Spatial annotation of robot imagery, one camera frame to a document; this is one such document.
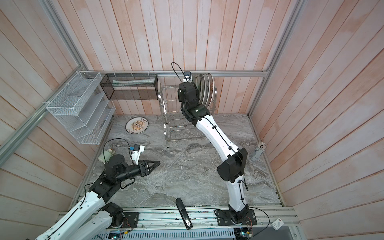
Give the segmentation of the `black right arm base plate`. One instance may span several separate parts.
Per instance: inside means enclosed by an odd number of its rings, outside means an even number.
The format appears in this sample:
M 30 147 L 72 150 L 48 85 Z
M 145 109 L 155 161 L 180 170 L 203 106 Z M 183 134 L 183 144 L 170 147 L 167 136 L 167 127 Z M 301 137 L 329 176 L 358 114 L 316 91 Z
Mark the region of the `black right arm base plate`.
M 235 226 L 235 225 L 257 225 L 257 219 L 254 210 L 244 210 L 236 213 L 232 210 L 214 210 L 219 226 Z

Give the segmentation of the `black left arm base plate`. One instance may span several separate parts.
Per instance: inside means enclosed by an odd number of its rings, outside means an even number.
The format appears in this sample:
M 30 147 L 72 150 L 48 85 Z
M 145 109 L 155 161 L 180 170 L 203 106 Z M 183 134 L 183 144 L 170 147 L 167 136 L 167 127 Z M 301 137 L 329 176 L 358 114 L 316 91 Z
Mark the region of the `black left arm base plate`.
M 107 212 L 107 215 L 112 218 L 112 228 L 134 229 L 138 225 L 139 212 L 124 212 L 123 208 L 114 203 L 106 204 L 101 211 Z

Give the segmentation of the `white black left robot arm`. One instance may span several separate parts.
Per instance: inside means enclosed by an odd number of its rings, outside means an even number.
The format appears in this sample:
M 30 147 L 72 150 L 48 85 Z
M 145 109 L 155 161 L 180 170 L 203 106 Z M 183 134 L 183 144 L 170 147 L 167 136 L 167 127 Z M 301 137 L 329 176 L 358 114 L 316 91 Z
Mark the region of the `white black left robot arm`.
M 114 155 L 104 164 L 105 169 L 91 184 L 84 197 L 38 240 L 90 240 L 108 227 L 124 225 L 123 209 L 109 200 L 126 180 L 151 174 L 161 162 L 138 161 L 128 165 L 125 157 Z

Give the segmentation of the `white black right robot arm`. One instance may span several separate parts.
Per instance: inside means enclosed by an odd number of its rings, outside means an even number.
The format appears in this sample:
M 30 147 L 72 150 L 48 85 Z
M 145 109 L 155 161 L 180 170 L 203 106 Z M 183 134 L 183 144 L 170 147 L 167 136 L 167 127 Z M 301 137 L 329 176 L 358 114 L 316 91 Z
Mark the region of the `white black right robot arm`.
M 178 99 L 181 112 L 187 121 L 200 130 L 218 152 L 222 163 L 217 167 L 219 176 L 226 182 L 229 192 L 229 210 L 226 212 L 230 221 L 240 224 L 249 211 L 245 200 L 244 180 L 248 152 L 238 148 L 220 129 L 213 115 L 199 103 L 199 90 L 193 82 L 183 82 L 178 86 Z

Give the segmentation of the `small orange sunburst plate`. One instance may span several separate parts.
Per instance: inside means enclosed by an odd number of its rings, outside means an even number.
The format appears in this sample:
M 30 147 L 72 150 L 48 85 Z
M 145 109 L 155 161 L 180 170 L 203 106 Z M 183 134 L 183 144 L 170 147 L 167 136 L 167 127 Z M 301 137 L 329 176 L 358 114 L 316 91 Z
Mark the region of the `small orange sunburst plate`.
M 149 121 L 144 117 L 134 117 L 126 123 L 125 129 L 130 134 L 140 134 L 149 126 Z

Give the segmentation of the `cream plate floral rim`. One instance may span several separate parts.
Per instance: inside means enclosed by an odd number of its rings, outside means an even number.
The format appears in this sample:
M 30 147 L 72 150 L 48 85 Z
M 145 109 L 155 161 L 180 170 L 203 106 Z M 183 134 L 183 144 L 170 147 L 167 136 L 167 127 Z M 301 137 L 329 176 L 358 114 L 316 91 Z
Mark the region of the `cream plate floral rim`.
M 203 92 L 202 92 L 202 79 L 201 79 L 201 76 L 200 75 L 195 75 L 194 76 L 194 82 L 195 82 L 195 85 L 198 89 L 198 97 L 199 97 L 199 105 L 202 104 L 202 101 L 203 101 Z

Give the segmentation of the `white plate green clover design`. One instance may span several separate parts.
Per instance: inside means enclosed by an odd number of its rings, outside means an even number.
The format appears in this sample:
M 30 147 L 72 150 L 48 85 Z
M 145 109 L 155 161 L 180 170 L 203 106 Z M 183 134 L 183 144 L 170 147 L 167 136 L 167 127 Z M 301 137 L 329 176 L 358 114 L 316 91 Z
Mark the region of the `white plate green clover design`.
M 208 78 L 208 74 L 206 74 L 206 77 L 207 77 L 207 102 L 206 102 L 206 107 L 208 108 L 208 103 L 209 103 L 209 91 L 210 91 L 210 83 L 209 83 L 209 78 Z

